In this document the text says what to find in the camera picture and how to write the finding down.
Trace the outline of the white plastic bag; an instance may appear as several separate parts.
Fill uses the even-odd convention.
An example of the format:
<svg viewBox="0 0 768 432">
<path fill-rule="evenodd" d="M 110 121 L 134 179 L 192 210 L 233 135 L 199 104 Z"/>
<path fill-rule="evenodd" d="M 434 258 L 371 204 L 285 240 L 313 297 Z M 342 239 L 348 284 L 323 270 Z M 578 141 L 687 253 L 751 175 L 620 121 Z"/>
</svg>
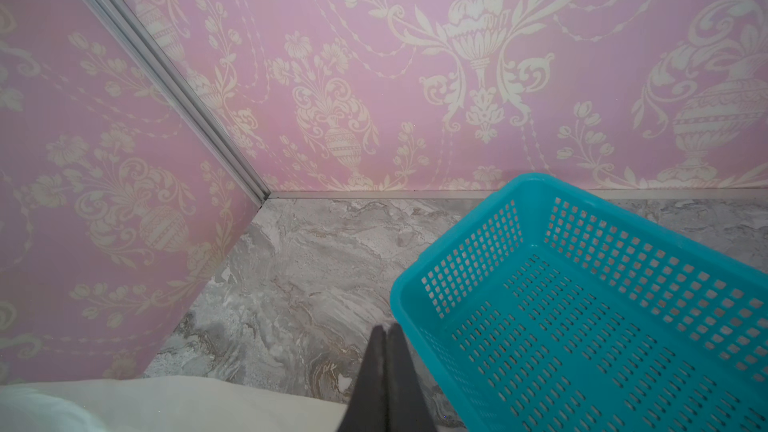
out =
<svg viewBox="0 0 768 432">
<path fill-rule="evenodd" d="M 334 431 L 342 404 L 171 376 L 4 386 L 4 431 Z"/>
</svg>

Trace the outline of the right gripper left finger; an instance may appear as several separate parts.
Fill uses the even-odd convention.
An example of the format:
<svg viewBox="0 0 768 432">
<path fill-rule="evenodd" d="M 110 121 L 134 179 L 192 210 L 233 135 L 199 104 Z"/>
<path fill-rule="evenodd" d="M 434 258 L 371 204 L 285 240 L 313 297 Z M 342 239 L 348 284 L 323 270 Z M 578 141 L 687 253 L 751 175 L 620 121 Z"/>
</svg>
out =
<svg viewBox="0 0 768 432">
<path fill-rule="evenodd" d="M 338 432 L 387 430 L 386 332 L 373 328 Z"/>
</svg>

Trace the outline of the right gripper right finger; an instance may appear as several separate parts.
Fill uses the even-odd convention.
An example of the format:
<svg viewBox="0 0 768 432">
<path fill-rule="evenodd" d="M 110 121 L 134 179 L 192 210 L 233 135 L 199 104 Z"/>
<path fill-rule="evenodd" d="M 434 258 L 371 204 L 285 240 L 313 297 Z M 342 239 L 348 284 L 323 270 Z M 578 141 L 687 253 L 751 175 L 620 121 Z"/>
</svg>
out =
<svg viewBox="0 0 768 432">
<path fill-rule="evenodd" d="M 389 432 L 436 432 L 418 381 L 405 334 L 398 323 L 386 332 L 385 366 Z"/>
</svg>

